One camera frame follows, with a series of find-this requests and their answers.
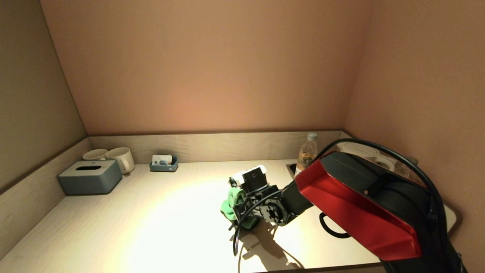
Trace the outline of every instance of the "small tray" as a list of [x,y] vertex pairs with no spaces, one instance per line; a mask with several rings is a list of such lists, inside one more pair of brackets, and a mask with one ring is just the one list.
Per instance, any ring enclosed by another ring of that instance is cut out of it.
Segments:
[[152,165],[150,162],[150,171],[175,172],[178,169],[178,160],[176,156],[172,157],[172,165]]

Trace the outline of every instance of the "bottle label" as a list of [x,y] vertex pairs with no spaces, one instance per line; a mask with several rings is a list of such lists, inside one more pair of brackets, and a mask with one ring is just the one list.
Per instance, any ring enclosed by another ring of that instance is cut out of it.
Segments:
[[296,162],[295,176],[301,173],[310,163],[315,159],[315,154],[300,153],[298,156],[298,161]]

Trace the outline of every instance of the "bottle cap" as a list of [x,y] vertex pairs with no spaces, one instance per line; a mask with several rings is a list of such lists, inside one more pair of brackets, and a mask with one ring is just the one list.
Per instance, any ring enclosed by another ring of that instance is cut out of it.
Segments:
[[307,139],[310,141],[314,141],[317,139],[317,133],[308,133]]

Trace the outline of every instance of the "plastic water bottle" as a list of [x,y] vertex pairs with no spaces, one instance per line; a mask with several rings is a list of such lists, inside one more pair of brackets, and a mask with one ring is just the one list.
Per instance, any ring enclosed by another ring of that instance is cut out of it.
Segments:
[[317,143],[315,140],[317,139],[316,133],[309,133],[307,136],[307,141],[303,144],[302,148],[300,149],[300,153],[298,155],[298,161],[296,161],[296,171],[295,176],[297,176],[301,171],[303,171],[306,167],[310,165],[313,159],[318,154]]

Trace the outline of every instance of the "wooden panel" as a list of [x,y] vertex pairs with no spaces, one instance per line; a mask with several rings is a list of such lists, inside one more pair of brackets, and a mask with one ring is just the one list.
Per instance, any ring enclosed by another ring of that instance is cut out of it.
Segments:
[[85,138],[0,195],[0,259],[65,197],[56,176],[90,149]]
[[339,138],[352,138],[352,136],[349,135],[348,133],[344,132],[344,131],[341,131]]
[[[136,164],[154,154],[172,154],[180,162],[297,158],[308,132],[228,133],[151,136],[91,136],[93,148],[129,147]],[[340,137],[340,131],[319,131],[319,149]]]

